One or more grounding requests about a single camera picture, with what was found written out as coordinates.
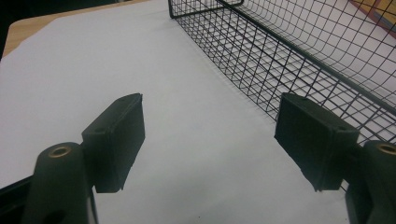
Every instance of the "metal wire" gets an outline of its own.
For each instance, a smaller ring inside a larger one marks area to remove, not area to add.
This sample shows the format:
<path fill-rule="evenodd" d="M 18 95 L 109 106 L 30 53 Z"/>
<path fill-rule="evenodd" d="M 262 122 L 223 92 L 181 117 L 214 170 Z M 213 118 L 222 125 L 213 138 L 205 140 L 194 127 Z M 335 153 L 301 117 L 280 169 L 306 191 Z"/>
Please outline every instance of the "metal wire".
<path fill-rule="evenodd" d="M 361 144 L 369 139 L 396 143 L 395 25 L 389 28 L 372 21 L 360 12 L 362 3 L 355 7 L 345 0 L 169 0 L 169 4 L 171 17 L 273 119 L 281 93 L 293 92 L 358 128 Z"/>

